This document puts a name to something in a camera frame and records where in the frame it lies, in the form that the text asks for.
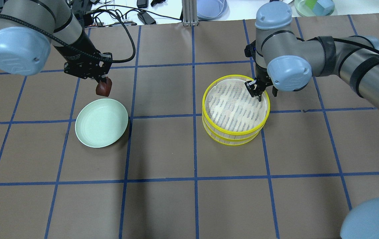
white plate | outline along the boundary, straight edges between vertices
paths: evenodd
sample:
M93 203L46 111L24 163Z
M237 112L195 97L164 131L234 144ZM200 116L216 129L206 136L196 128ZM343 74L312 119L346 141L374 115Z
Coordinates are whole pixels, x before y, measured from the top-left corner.
M76 119L76 136L84 145L101 148L116 142L129 121L127 110L113 99L99 99L89 103Z

grid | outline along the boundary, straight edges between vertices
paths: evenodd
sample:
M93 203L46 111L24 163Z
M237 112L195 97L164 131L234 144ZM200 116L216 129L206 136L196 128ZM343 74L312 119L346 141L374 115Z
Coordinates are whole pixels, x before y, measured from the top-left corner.
M353 20L350 15L346 18L349 19L350 24L353 28L353 32L358 35L355 25L353 24ZM297 29L301 38L303 38L302 29L300 27L299 19L295 18L295 22L297 24ZM247 44L250 43L253 39L249 39L249 33L247 30L246 21L243 20L241 27L244 28L244 33L246 37ZM127 140L127 155L126 155L126 166L124 170L124 179L123 180L87 180L87 181L61 181L61 170L63 165L64 156L66 153L66 146L68 141L68 135L70 133L71 125L75 122L75 118L73 118L74 114L74 105L76 103L77 93L79 90L80 79L77 79L77 84L75 86L74 97L71 105L71 112L69 114L68 119L60 119L60 120L35 120L35 121L15 121L15 113L17 111L20 98L26 84L27 77L24 77L21 85L21 89L18 94L18 98L16 99L15 107L13 110L13 114L10 118L10 121L0 121L0 124L5 124L8 126L6 134L4 136L4 140L0 149L0 161L2 158L2 153L4 151L5 144L7 142L7 138L13 124L51 124L51 123L68 123L68 127L66 129L66 135L63 140L63 148L60 157L59 167L57 170L57 177L55 181L45 181L45 182L15 182L15 183L0 183L0 186L37 186L37 185L51 185L54 186L54 192L51 199L51 206L47 220L47 226L45 231L45 238L48 238L49 229L51 224L51 218L54 212L57 189L60 185L84 185L84 184L122 184L123 185L123 193L122 193L122 201L121 201L121 215L120 215L120 223L119 227L119 238L123 237L123 228L124 228L124 219L127 212L125 210L125 206L127 203L127 188L129 184L133 183L146 183L146 182L178 182L178 181L190 181L194 182L194 213L195 213L195 237L197 239L200 238L200 222L199 222L199 181L210 181L210 180L250 180L250 179L265 179L268 180L269 187L269 195L270 195L270 203L272 209L273 216L273 224L275 227L275 236L276 238L281 238L279 231L279 217L277 216L277 205L275 203L276 197L274 196L273 190L273 179L286 179L286 178L316 178L316 177L339 177L341 179L341 184L344 189L344 195L347 201L347 206L349 210L352 209L352 203L349 197L349 191L346 186L345 177L348 176L368 176L368 175L379 175L379 171L368 171L368 172L343 172L339 156L338 150L335 145L334 137L332 134L332 127L329 123L329 112L346 112L346 111L376 111L375 107L357 107L357 108L332 108L328 109L324 106L323 99L321 97L320 86L318 85L318 81L315 77L313 77L313 82L315 89L318 94L318 101L320 102L320 109L296 109L296 110L272 110L271 114L287 114L287 113L314 113L321 112L323 114L323 118L326 123L327 132L329 135L329 140L332 145L332 151L335 157L335 163L338 168L338 173L323 173L323 174L272 174L269 165L269 157L268 157L268 141L265 136L265 130L261 130L261 138L262 138L262 146L263 146L263 154L265 157L265 175L246 175L246 176L217 176L217 177L199 177L198 176L198 166L197 166L197 117L201 116L201 114L197 114L196 111L196 67L199 65L214 65L214 64L233 64L233 63L250 63L251 73L254 76L254 68L253 68L253 59L249 60L237 60L237 61L223 61L223 62L196 62L196 41L195 41L195 31L194 27L191 28L191 52L192 52L192 62L191 63L178 63L178 64L159 64L159 65L138 65L139 56L140 56L140 42L141 42L141 31L142 27L138 27L138 43L137 43L137 53L135 56L135 65L134 66L113 66L112 69L122 69L122 68L130 68L135 70L134 81L133 81L133 92L132 92L132 107L130 113L130 126L129 126L129 136ZM137 77L138 77L138 69L140 68L151 68L151 67L167 67L167 66L191 66L192 68L192 114L180 114L180 115L146 115L146 116L135 116L135 95L137 91ZM62 70L45 70L43 72L61 72ZM194 142L194 176L193 177L176 177L176 178L148 178L148 179L130 179L129 178L129 165L130 165L130 154L131 154L131 144L132 144L132 128L134 124L134 120L137 119L155 119L155 118L192 118L193 120L193 142Z

green block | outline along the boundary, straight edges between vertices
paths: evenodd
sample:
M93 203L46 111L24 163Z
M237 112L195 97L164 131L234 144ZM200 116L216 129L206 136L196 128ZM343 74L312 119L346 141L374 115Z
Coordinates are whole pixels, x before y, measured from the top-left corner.
M315 4L318 0L306 0L305 5L310 9L314 9Z

yellow rim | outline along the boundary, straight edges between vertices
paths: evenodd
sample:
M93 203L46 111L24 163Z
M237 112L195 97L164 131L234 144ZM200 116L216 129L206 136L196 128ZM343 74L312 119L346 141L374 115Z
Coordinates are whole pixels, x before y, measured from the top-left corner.
M232 79L232 78L237 78L237 79L241 79L241 80L245 80L247 81L248 80L253 80L252 78L250 77L247 77L247 76L244 76L244 75L227 75L227 76L224 76L224 77L220 77L219 79L215 80L213 83L211 83L209 85L209 87L206 89L206 92L204 92L204 95L203 95L203 105L202 105L202 108L203 108L203 115L205 115L207 121L213 126L215 127L215 129L219 130L220 132L222 133L227 133L227 134L230 134L230 135L244 135L244 134L248 134L248 133L253 133L255 132L256 130L258 130L259 128L263 127L266 120L268 119L269 117L269 112L270 112L270 101L269 101L269 96L268 96L268 93L266 91L263 92L263 94L265 95L265 98L267 100L267 103L268 103L268 108L266 109L266 115L265 115L265 118L263 119L263 121L258 124L258 126L254 127L253 129L250 129L250 130L246 130L246 131L241 131L241 132L234 132L234 131L229 131L229 130L226 130L226 129L222 129L221 127L218 127L217 124L215 124L212 119L207 115L207 111L206 111L206 96L207 96L207 93L220 81L222 80L225 80L225 79Z
M206 130L206 133L209 135L210 138L212 138L212 140L218 142L219 144L223 144L223 145L227 145L227 146L240 146L240 145L243 145L243 144L247 144L248 142L252 141L252 140L253 140L253 139L259 134L259 132L257 132L255 135L253 135L253 138L250 139L250 140L247 141L247 142L244 142L244 143L242 143L242 144L232 145L232 144L227 144L227 143L224 143L224 142L220 142L220 141L218 141L217 139L213 138L213 137L209 134L209 132L207 132L206 125L203 124L203 126L204 126L204 129Z
M214 131L212 130L212 128L210 128L209 125L206 123L206 120L205 120L205 118L204 118L204 115L202 115L201 118L203 119L203 124L209 129L209 132L212 132L216 137L218 137L218 138L220 138L220 139L223 139L223 140L226 140L226 141L231 141L231 142L244 141L244 140L250 139L251 137L255 137L255 136L259 133L259 132L257 132L256 134L251 135L251 136L249 136L249 137L247 137L247 138L243 138L243 139L228 139L228 138L225 138L225 137L223 137L223 136L220 136L220 135L218 135L216 132L214 132Z

brown object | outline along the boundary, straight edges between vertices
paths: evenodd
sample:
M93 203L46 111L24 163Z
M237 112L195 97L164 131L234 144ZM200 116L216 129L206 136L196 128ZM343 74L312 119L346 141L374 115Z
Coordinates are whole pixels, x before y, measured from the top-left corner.
M100 96L108 97L111 91L112 81L110 78L105 77L106 83L100 81L96 86L96 94Z

